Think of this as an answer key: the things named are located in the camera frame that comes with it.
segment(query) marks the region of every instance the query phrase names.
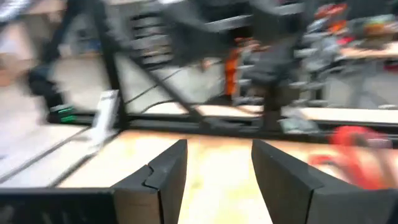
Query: black metal frame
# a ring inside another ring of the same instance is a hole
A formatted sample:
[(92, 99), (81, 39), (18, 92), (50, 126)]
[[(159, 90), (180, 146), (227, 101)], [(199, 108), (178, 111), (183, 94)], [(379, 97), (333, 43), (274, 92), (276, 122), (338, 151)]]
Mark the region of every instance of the black metal frame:
[[(91, 14), (98, 31), (98, 37), (102, 46), (102, 59), (109, 78), (109, 87), (119, 90), (120, 102), (124, 101), (121, 79), (116, 67), (114, 55), (118, 51), (118, 45), (107, 34), (109, 31), (105, 25), (105, 6), (102, 0), (90, 0), (87, 9)], [(173, 133), (203, 134), (211, 136), (230, 136), (251, 139), (278, 139), (287, 141), (319, 142), (326, 143), (332, 131), (338, 126), (367, 126), (376, 131), (387, 134), (398, 147), (398, 124), (391, 123), (362, 123), (351, 121), (315, 121), (323, 132), (316, 136), (307, 134), (285, 134), (282, 130), (274, 128), (277, 124), (278, 111), (264, 110), (262, 116), (257, 118), (202, 116), (195, 108), (192, 108), (172, 86), (162, 80), (150, 70), (146, 69), (141, 61), (130, 54), (132, 62), (152, 80), (156, 85), (164, 89), (174, 100), (184, 107), (187, 114), (136, 114), (128, 113), (124, 103), (119, 104), (116, 126), (120, 131), (127, 129), (164, 131)], [(91, 125), (95, 111), (76, 113), (76, 121), (67, 124)]]

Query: wooden floor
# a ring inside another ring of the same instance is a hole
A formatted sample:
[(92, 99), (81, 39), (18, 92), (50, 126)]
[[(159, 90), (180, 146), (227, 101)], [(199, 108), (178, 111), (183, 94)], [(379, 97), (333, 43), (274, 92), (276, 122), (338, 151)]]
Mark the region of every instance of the wooden floor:
[[(248, 139), (125, 132), (59, 187), (109, 187), (178, 139), (188, 139), (187, 181), (179, 223), (272, 223), (256, 182)], [(321, 144), (267, 142), (303, 161), (309, 153), (330, 150)], [(391, 163), (398, 168), (396, 152), (390, 153)], [(371, 166), (371, 156), (362, 153), (361, 158)]]

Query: metal chassis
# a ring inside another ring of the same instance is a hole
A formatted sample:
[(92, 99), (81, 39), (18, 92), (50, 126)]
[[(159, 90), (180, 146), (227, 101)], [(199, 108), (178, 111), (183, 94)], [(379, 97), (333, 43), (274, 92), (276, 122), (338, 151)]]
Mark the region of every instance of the metal chassis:
[[(102, 60), (105, 64), (106, 74), (109, 81), (109, 89), (119, 90), (120, 102), (124, 100), (124, 90), (121, 85), (121, 79), (114, 60), (115, 53), (119, 50), (112, 38), (107, 35), (108, 29), (104, 23), (105, 6), (102, 0), (89, 0), (90, 4), (87, 7), (90, 16), (93, 19), (97, 29), (98, 38), (102, 46)], [(398, 124), (391, 123), (361, 123), (350, 121), (315, 121), (323, 132), (316, 136), (309, 136), (307, 134), (285, 134), (280, 129), (270, 129), (267, 124), (267, 118), (275, 111), (263, 111), (262, 116), (258, 118), (244, 118), (244, 117), (224, 117), (224, 116), (202, 116), (195, 108), (192, 108), (182, 96), (175, 91), (172, 86), (162, 82), (162, 80), (153, 74), (141, 61), (133, 56), (130, 56), (133, 63), (152, 80), (164, 89), (176, 103), (184, 107), (187, 114), (136, 114), (128, 113), (124, 103), (119, 104), (118, 117), (116, 120), (116, 128), (120, 132), (133, 130), (148, 130), (148, 131), (162, 131), (172, 133), (187, 133), (187, 134), (202, 134), (210, 136), (229, 136), (237, 138), (250, 139), (274, 139), (285, 141), (300, 141), (300, 142), (316, 142), (327, 143), (328, 137), (332, 131), (338, 126), (367, 126), (387, 134), (393, 142), (394, 147), (398, 147)], [(93, 122), (95, 111), (81, 111), (75, 113), (76, 121), (67, 124), (90, 126)], [(208, 125), (206, 122), (210, 119), (212, 122), (225, 124), (225, 127), (214, 127)], [(227, 124), (240, 124), (239, 128), (232, 128)]]

